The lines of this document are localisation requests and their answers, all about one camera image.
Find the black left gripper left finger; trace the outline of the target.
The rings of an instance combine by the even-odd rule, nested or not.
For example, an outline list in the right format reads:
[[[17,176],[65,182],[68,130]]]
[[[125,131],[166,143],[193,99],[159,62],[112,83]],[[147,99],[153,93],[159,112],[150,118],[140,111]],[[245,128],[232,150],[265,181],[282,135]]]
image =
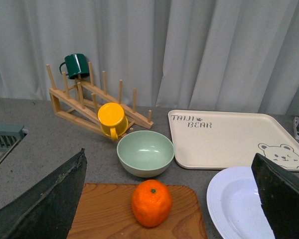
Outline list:
[[[85,150],[0,209],[0,239],[65,239],[82,194]]]

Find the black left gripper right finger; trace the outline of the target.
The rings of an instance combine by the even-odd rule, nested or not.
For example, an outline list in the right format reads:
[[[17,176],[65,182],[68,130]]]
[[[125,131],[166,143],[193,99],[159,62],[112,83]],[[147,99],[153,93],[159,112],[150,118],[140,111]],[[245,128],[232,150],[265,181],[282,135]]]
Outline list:
[[[275,238],[299,239],[299,178],[259,153],[251,169]]]

